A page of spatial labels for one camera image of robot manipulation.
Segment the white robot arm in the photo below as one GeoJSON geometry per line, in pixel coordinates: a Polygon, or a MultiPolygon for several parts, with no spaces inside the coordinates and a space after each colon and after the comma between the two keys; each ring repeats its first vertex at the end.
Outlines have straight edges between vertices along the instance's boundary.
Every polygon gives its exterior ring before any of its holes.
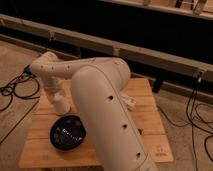
{"type": "Polygon", "coordinates": [[[158,171],[120,91],[130,79],[128,64],[113,57],[61,61],[52,52],[30,64],[48,94],[71,81],[71,95],[104,171],[158,171]]]}

